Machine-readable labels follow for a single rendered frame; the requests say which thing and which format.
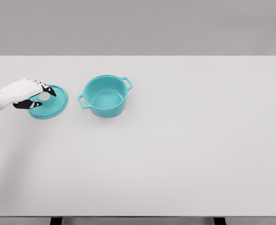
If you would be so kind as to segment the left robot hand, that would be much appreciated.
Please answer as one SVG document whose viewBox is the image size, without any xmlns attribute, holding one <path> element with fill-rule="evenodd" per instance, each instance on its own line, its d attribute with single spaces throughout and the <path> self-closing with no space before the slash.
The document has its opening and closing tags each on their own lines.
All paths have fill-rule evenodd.
<svg viewBox="0 0 276 225">
<path fill-rule="evenodd" d="M 17 109 L 32 109 L 42 106 L 42 102 L 30 100 L 31 97 L 41 92 L 47 92 L 54 97 L 56 96 L 51 86 L 37 80 L 21 79 L 8 85 L 5 89 L 9 93 L 11 103 Z"/>
</svg>

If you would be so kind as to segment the teal pot lid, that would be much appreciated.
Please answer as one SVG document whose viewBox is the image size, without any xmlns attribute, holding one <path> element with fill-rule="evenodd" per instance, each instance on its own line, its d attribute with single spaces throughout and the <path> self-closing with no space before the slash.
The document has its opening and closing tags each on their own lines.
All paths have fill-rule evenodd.
<svg viewBox="0 0 276 225">
<path fill-rule="evenodd" d="M 55 91 L 56 96 L 50 95 L 48 100 L 43 101 L 40 99 L 41 92 L 29 98 L 31 101 L 42 103 L 41 106 L 27 109 L 30 116 L 36 119 L 49 119 L 59 115 L 66 108 L 69 97 L 65 89 L 57 85 L 50 85 L 50 87 Z"/>
</svg>

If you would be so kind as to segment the teal pot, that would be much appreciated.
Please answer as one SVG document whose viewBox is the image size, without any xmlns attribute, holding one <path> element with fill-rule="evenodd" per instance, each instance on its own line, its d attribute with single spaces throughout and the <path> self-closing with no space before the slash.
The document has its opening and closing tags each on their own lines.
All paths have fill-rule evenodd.
<svg viewBox="0 0 276 225">
<path fill-rule="evenodd" d="M 123 112 L 133 84 L 128 77 L 101 75 L 90 80 L 77 97 L 83 109 L 102 118 L 111 118 Z"/>
</svg>

